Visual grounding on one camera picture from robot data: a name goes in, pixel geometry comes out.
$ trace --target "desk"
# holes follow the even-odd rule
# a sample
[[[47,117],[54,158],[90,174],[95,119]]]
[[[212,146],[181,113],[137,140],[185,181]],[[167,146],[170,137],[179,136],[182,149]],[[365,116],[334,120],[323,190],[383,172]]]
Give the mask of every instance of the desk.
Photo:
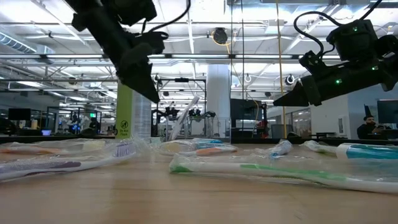
[[[148,156],[116,166],[1,183],[0,223],[351,224],[398,220],[396,195],[169,174],[169,161],[169,157]]]

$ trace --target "yellow pole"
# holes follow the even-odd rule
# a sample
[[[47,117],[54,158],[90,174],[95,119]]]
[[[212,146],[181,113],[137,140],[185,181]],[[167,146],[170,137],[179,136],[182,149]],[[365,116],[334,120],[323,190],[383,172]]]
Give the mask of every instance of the yellow pole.
[[[279,27],[279,0],[276,0],[276,15],[277,15],[277,25],[278,25],[278,46],[279,46],[279,81],[280,81],[280,92],[284,94],[283,78],[282,78],[282,44],[281,44],[281,34]],[[286,117],[285,117],[285,107],[282,107],[282,116],[284,118],[284,137],[287,138],[286,132]]]

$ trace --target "green label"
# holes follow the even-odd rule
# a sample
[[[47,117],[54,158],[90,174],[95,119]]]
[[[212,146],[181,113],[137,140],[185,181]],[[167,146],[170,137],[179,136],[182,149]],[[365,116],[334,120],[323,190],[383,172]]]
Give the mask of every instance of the green label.
[[[118,83],[118,104],[116,107],[116,139],[131,136],[133,90]]]

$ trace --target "person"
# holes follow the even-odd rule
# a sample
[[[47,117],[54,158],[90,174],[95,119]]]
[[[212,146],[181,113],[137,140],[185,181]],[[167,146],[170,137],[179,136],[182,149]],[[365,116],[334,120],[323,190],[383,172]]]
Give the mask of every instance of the person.
[[[359,139],[375,139],[372,134],[381,134],[383,128],[376,126],[372,115],[365,116],[363,120],[365,123],[356,130]]]

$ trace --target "ceiling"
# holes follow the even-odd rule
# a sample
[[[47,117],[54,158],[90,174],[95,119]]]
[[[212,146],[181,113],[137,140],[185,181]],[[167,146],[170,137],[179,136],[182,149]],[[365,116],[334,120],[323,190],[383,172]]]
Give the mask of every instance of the ceiling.
[[[73,11],[62,0],[44,0],[42,9],[35,0],[2,0],[0,1],[0,34],[6,34],[36,50],[46,49],[53,54],[68,54],[64,58],[52,58],[53,64],[34,59],[3,58],[0,59],[2,67],[0,77],[26,78],[30,80],[46,79],[59,80],[76,78],[78,80],[90,80],[89,82],[50,82],[41,83],[41,87],[15,82],[1,88],[48,88],[58,91],[56,97],[64,99],[64,96],[86,98],[86,101],[97,103],[114,103],[117,83],[110,80],[117,79],[114,68],[109,60],[103,59],[101,47],[96,43],[91,34],[84,30],[78,32],[71,26]],[[309,50],[317,51],[319,46],[313,41],[298,36],[293,28],[294,19],[303,12],[323,11],[337,19],[340,23],[348,23],[361,17],[368,9],[371,0],[279,0],[279,20],[277,20],[277,7],[275,1],[268,0],[192,0],[189,15],[184,16],[178,22],[161,29],[170,36],[165,41],[165,54],[184,54],[181,58],[152,58],[154,63],[152,76],[160,78],[196,78],[205,79],[207,65],[210,63],[224,63],[233,65],[232,75],[234,84],[231,97],[241,98],[242,89],[239,82],[244,82],[245,88],[251,91],[251,97],[258,100],[269,100],[280,96],[282,78],[292,74],[294,77],[308,75],[297,59],[283,59],[282,70],[279,67],[279,48],[283,55],[303,55]],[[147,24],[146,30],[174,19],[186,7],[186,1],[155,0],[157,17]],[[398,26],[398,1],[385,0],[368,19],[372,20],[378,36],[397,35]],[[278,24],[280,29],[280,42],[278,36]],[[142,21],[131,27],[125,26],[129,32],[140,32]],[[211,38],[211,33],[216,27],[225,29],[229,36],[228,46],[217,45]],[[298,27],[306,30],[311,35],[318,37],[326,49],[330,46],[325,37],[335,29],[335,25],[328,20],[320,19],[317,15],[303,16],[298,20]],[[195,58],[198,54],[247,54],[258,55],[246,59],[219,59],[219,58]],[[0,44],[0,54],[21,54],[6,45]],[[96,54],[95,57],[75,59],[71,54]],[[336,64],[336,57],[330,56],[327,64]],[[182,101],[192,98],[192,93],[201,94],[200,87],[203,84],[169,82],[164,90],[169,91],[165,99],[178,99]],[[100,87],[107,91],[91,91],[93,87]],[[266,97],[264,92],[271,91],[272,96]]]

